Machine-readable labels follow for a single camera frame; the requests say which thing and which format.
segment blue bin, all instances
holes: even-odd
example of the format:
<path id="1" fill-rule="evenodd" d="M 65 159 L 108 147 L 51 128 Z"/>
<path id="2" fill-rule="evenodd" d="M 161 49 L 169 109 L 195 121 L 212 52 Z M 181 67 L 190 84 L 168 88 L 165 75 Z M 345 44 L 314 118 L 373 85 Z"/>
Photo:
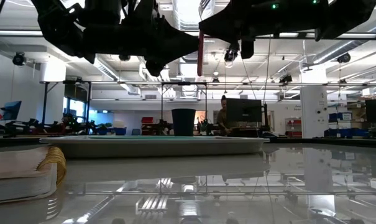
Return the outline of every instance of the blue bin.
<path id="1" fill-rule="evenodd" d="M 96 132 L 99 135 L 107 135 L 108 134 L 108 130 L 107 129 L 97 129 Z"/>
<path id="2" fill-rule="evenodd" d="M 344 115 L 348 114 L 347 116 L 349 119 L 344 119 Z M 351 112 L 340 112 L 340 113 L 331 113 L 329 114 L 329 120 L 332 122 L 335 122 L 337 120 L 339 121 L 350 121 L 352 119 L 352 113 Z"/>
<path id="3" fill-rule="evenodd" d="M 352 135 L 353 136 L 360 136 L 360 137 L 366 137 L 369 135 L 368 130 L 359 129 L 359 128 L 352 128 Z"/>
<path id="4" fill-rule="evenodd" d="M 329 129 L 325 131 L 325 136 L 327 137 L 337 137 L 337 134 L 340 134 L 341 138 L 351 138 L 352 131 L 350 128 L 348 129 Z"/>
<path id="5" fill-rule="evenodd" d="M 116 135 L 126 135 L 127 128 L 113 128 Z"/>

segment white pillar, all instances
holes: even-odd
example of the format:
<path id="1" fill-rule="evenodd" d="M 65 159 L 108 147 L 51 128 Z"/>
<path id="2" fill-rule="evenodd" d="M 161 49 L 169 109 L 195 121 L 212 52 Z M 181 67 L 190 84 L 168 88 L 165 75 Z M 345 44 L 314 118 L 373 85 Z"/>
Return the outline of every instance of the white pillar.
<path id="1" fill-rule="evenodd" d="M 303 83 L 327 83 L 324 65 L 301 71 Z M 306 86 L 301 88 L 303 138 L 324 137 L 329 128 L 329 115 L 325 86 Z M 304 148 L 305 189 L 311 192 L 332 192 L 332 169 L 330 151 Z M 322 210 L 333 216 L 335 203 L 333 195 L 309 195 L 308 206 Z"/>
<path id="2" fill-rule="evenodd" d="M 66 65 L 64 62 L 53 59 L 47 63 L 42 63 L 40 67 L 40 81 L 41 82 L 61 82 L 66 79 Z M 54 84 L 49 84 L 48 89 L 51 89 Z M 53 123 L 54 121 L 61 121 L 63 114 L 63 97 L 65 96 L 64 84 L 57 84 L 51 89 L 47 95 L 47 107 L 45 113 L 45 123 Z M 37 112 L 38 117 L 42 117 L 43 102 L 40 102 L 41 110 Z"/>
<path id="3" fill-rule="evenodd" d="M 301 71 L 303 83 L 327 83 L 326 69 L 323 65 L 311 68 L 310 71 Z M 324 131 L 329 128 L 326 87 L 301 87 L 301 107 L 303 138 L 324 137 Z"/>

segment fluorescent light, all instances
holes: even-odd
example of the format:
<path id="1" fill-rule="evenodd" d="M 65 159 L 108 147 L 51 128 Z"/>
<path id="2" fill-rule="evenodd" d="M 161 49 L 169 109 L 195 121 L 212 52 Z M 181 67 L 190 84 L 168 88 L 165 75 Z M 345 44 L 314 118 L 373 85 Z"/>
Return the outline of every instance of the fluorescent light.
<path id="1" fill-rule="evenodd" d="M 260 36 L 258 36 L 258 37 L 261 37 L 261 38 L 268 37 L 268 38 L 269 38 L 269 36 L 270 36 L 270 37 L 273 37 L 273 34 L 270 34 L 270 35 L 260 35 Z"/>
<path id="2" fill-rule="evenodd" d="M 306 38 L 314 38 L 314 33 L 308 33 L 308 34 L 306 34 Z"/>
<path id="3" fill-rule="evenodd" d="M 298 37 L 298 33 L 280 33 L 280 37 L 295 38 Z"/>
<path id="4" fill-rule="evenodd" d="M 114 82 L 102 82 L 102 81 L 95 81 L 95 82 L 91 82 L 92 84 L 118 84 L 118 82 L 114 81 Z"/>
<path id="5" fill-rule="evenodd" d="M 43 33 L 40 30 L 0 30 L 0 36 L 43 37 Z"/>
<path id="6" fill-rule="evenodd" d="M 91 101 L 110 101 L 114 99 L 91 99 Z"/>
<path id="7" fill-rule="evenodd" d="M 218 85 L 243 85 L 243 83 L 235 82 L 235 83 L 218 83 Z"/>
<path id="8" fill-rule="evenodd" d="M 199 102 L 200 100 L 192 100 L 192 99 L 187 99 L 187 100 L 184 100 L 184 99 L 174 99 L 174 100 L 170 100 L 170 101 L 177 101 L 177 102 Z"/>
<path id="9" fill-rule="evenodd" d="M 376 34 L 342 34 L 338 38 L 376 38 Z"/>
<path id="10" fill-rule="evenodd" d="M 122 82 L 130 85 L 161 85 L 161 82 Z"/>

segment security camera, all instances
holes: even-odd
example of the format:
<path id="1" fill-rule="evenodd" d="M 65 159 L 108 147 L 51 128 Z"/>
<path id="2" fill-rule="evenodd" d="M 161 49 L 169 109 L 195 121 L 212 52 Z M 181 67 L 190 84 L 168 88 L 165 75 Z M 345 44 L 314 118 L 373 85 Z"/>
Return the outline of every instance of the security camera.
<path id="1" fill-rule="evenodd" d="M 224 56 L 225 62 L 233 62 L 236 59 L 236 57 L 239 55 L 238 53 L 239 50 L 240 50 L 239 44 L 237 43 L 231 44 L 226 50 L 226 53 Z"/>
<path id="2" fill-rule="evenodd" d="M 349 53 L 343 54 L 337 58 L 338 63 L 348 63 L 351 61 L 351 55 Z"/>
<path id="3" fill-rule="evenodd" d="M 122 62 L 128 62 L 131 59 L 130 55 L 119 55 L 119 59 Z"/>
<path id="4" fill-rule="evenodd" d="M 24 52 L 16 52 L 16 55 L 12 59 L 12 62 L 14 65 L 18 66 L 24 66 L 26 65 L 26 58 L 25 58 L 25 53 Z"/>
<path id="5" fill-rule="evenodd" d="M 292 81 L 293 81 L 293 78 L 291 77 L 291 75 L 287 74 L 287 75 L 280 77 L 279 83 L 287 84 L 287 83 L 291 83 Z"/>

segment window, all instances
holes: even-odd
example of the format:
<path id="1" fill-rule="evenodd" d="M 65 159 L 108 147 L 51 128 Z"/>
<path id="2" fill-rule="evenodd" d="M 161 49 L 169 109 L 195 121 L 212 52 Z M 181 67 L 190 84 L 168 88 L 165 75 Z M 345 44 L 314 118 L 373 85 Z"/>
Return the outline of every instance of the window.
<path id="1" fill-rule="evenodd" d="M 69 97 L 63 98 L 63 113 L 70 113 L 77 117 L 77 122 L 82 123 L 85 121 L 86 104 L 82 101 L 73 100 Z"/>
<path id="2" fill-rule="evenodd" d="M 198 124 L 199 122 L 204 121 L 205 116 L 206 116 L 205 111 L 196 111 L 194 124 Z"/>
<path id="3" fill-rule="evenodd" d="M 84 116 L 85 103 L 77 100 L 70 100 L 70 113 L 75 116 Z"/>
<path id="4" fill-rule="evenodd" d="M 68 113 L 68 98 L 63 97 L 63 113 Z"/>

